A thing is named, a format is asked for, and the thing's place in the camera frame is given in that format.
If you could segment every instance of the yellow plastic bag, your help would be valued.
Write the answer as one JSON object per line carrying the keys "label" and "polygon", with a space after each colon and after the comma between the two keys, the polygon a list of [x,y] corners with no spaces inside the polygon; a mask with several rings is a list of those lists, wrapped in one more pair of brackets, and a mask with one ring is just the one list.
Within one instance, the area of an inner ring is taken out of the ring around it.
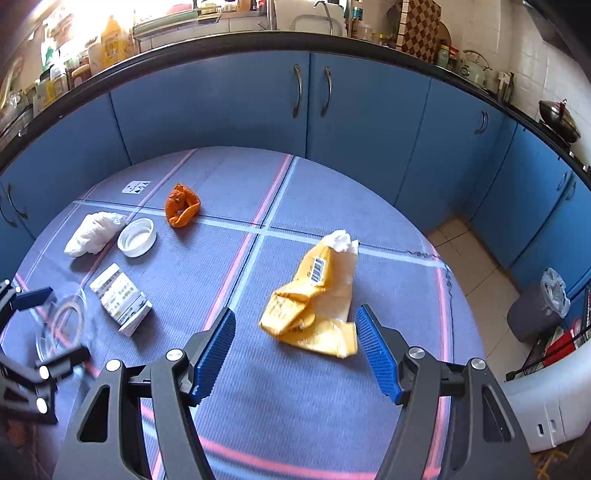
{"label": "yellow plastic bag", "polygon": [[294,279],[271,294],[259,326],[306,350],[345,358],[357,353],[357,332],[347,322],[359,242],[344,230],[309,250]]}

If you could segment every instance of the trash can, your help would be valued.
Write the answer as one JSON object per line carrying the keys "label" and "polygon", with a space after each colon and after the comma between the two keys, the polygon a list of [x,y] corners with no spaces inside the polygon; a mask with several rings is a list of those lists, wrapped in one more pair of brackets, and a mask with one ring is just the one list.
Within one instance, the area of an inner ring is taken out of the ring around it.
{"label": "trash can", "polygon": [[552,268],[539,283],[532,283],[509,309],[507,323],[520,342],[558,325],[569,312],[566,284]]}

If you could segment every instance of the red object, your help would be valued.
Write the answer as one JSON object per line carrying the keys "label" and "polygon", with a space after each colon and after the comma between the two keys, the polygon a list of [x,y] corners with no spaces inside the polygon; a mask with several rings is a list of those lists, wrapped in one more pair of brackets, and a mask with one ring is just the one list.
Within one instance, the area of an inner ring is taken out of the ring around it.
{"label": "red object", "polygon": [[558,360],[563,359],[569,353],[573,353],[575,351],[574,343],[573,343],[574,333],[572,330],[568,330],[562,334],[562,336],[556,340],[552,345],[548,347],[548,351],[546,355],[551,354],[558,350],[561,346],[570,343],[570,345],[565,346],[560,352],[549,356],[546,360],[544,360],[544,366],[547,367],[549,365],[555,364]]}

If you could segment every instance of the orange cloth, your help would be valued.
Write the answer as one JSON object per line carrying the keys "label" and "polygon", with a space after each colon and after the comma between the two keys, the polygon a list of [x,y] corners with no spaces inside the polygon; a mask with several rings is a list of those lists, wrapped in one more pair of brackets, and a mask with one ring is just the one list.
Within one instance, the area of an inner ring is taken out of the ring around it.
{"label": "orange cloth", "polygon": [[181,183],[174,186],[166,199],[164,211],[171,226],[179,228],[187,225],[199,212],[201,200],[189,187]]}

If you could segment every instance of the sticker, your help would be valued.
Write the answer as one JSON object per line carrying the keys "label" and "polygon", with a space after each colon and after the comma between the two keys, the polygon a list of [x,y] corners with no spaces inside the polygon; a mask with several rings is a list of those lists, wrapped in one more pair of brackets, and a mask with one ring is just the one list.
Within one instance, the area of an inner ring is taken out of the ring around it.
{"label": "sticker", "polygon": [[140,193],[149,184],[148,181],[130,181],[121,193]]}
{"label": "sticker", "polygon": [[319,257],[314,259],[314,267],[312,268],[312,275],[310,279],[312,283],[320,283],[322,280],[322,276],[324,275],[324,266],[326,262]]}

